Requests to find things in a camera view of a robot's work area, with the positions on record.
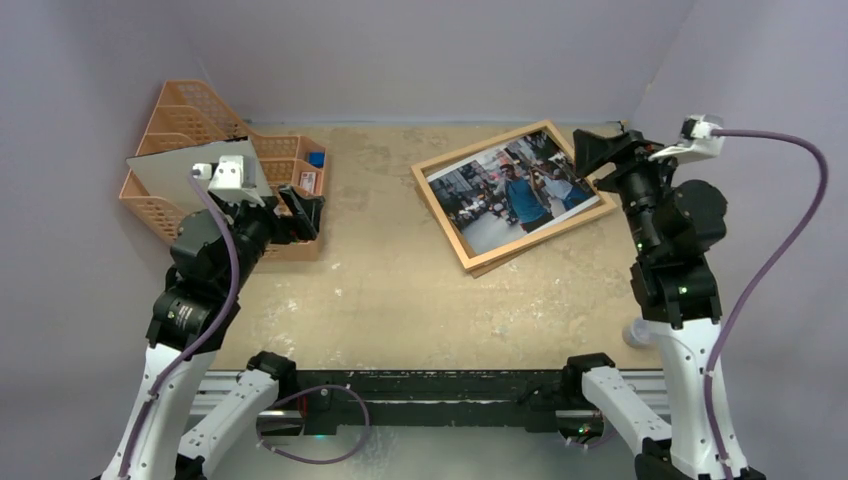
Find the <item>table surface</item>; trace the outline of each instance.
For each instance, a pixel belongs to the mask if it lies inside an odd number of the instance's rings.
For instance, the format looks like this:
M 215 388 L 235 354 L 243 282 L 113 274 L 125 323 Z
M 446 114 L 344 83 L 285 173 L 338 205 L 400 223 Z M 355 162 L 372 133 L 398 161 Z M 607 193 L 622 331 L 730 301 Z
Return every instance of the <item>table surface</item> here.
M 327 244 L 317 262 L 257 267 L 213 368 L 242 369 L 260 350 L 307 369 L 560 368 L 592 352 L 659 367 L 621 339 L 639 309 L 619 209 L 474 279 L 416 195 L 410 165 L 518 126 L 259 129 L 328 148 Z M 570 141 L 574 127 L 559 128 Z

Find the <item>man in photograph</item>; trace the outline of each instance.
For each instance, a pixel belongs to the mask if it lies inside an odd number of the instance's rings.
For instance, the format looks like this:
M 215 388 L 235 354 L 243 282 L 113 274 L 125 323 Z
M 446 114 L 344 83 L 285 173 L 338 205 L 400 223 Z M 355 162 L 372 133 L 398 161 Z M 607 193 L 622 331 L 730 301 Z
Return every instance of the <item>man in photograph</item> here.
M 554 162 L 547 160 L 542 163 L 542 168 L 533 167 L 531 172 L 538 172 L 542 175 L 542 182 L 545 185 L 545 190 L 552 197 L 559 199 L 566 211 L 580 205 L 589 198 L 580 187 L 573 185 L 565 172 Z M 531 174 L 531 186 L 535 185 L 535 177 Z
M 495 194 L 506 198 L 525 232 L 530 233 L 554 219 L 539 201 L 537 193 L 539 187 L 535 182 L 531 184 L 519 176 L 515 172 L 515 165 L 511 163 L 501 164 L 500 171 L 503 178 L 495 189 Z

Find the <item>gray wall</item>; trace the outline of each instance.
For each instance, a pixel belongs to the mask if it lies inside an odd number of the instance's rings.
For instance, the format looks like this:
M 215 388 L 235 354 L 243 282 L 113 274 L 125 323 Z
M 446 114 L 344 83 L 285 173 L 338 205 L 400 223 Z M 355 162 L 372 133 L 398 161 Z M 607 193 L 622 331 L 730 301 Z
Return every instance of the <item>gray wall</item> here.
M 693 0 L 186 0 L 215 88 L 264 122 L 629 117 Z
M 806 137 L 830 158 L 825 203 L 751 297 L 724 354 L 730 404 L 749 460 L 769 479 L 844 478 L 848 452 L 848 4 L 698 2 L 634 116 L 673 140 L 682 116 Z M 719 160 L 680 170 L 727 196 L 728 237 L 709 255 L 730 311 L 794 227 L 817 182 L 803 150 L 729 139 Z
M 126 424 L 168 265 L 117 201 L 124 158 L 160 82 L 201 72 L 166 2 L 2 3 L 0 477 L 91 478 Z

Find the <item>woman in photograph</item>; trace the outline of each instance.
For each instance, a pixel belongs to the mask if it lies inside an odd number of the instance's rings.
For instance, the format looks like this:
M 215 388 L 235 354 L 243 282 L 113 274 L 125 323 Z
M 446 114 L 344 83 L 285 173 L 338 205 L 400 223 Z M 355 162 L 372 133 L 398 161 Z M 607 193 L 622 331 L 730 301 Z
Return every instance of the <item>woman in photograph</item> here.
M 542 168 L 532 167 L 531 170 L 542 175 L 542 181 L 545 183 L 545 190 L 552 197 L 558 198 L 562 202 L 565 210 L 571 210 L 587 200 L 589 196 L 579 187 L 575 187 L 568 181 L 565 172 L 562 171 L 554 162 L 545 160 L 542 162 Z M 530 179 L 535 183 L 535 178 L 530 175 Z

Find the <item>orange desk organizer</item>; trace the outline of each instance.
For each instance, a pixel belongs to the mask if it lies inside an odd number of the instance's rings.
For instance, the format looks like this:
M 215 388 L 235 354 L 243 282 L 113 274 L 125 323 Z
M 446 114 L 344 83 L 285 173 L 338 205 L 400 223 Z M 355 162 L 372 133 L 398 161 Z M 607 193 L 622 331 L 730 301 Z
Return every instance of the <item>orange desk organizer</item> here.
M 309 192 L 298 186 L 302 172 L 315 173 L 314 195 L 327 196 L 331 162 L 326 148 L 302 135 L 271 136 L 253 131 L 224 103 L 206 83 L 199 80 L 169 80 L 162 87 L 159 100 L 136 155 L 149 155 L 192 145 L 203 145 L 229 138 L 250 137 L 259 163 L 276 193 L 282 184 L 294 185 L 301 195 Z M 316 168 L 306 162 L 312 152 L 324 153 L 324 167 Z M 150 196 L 132 170 L 127 174 L 121 193 L 121 203 L 166 243 L 173 243 L 177 227 L 191 212 L 184 212 L 167 199 Z M 282 203 L 283 212 L 288 210 Z M 270 245 L 261 261 L 314 261 L 324 246 L 322 212 L 318 238 L 311 242 L 290 245 Z

